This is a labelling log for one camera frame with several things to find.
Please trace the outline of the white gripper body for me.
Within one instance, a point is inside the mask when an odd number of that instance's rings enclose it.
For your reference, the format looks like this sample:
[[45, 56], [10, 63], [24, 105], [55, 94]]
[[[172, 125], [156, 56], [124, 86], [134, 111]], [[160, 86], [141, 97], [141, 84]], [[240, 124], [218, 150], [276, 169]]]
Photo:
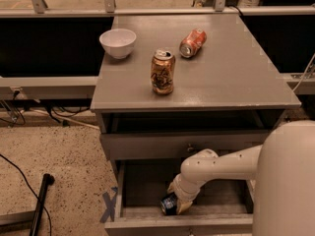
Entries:
[[172, 180], [174, 184], [174, 193], [181, 201], [194, 201], [200, 193], [201, 187], [205, 184], [204, 181], [196, 183], [189, 182], [181, 174], [177, 174]]

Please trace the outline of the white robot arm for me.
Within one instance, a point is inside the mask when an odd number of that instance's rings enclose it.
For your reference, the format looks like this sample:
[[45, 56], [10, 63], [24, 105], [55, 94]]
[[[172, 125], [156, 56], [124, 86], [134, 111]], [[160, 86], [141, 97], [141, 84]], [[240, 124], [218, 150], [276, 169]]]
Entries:
[[186, 158], [168, 187], [177, 211], [216, 179], [254, 180], [253, 236], [315, 236], [315, 122], [285, 123], [260, 146], [224, 156], [203, 149]]

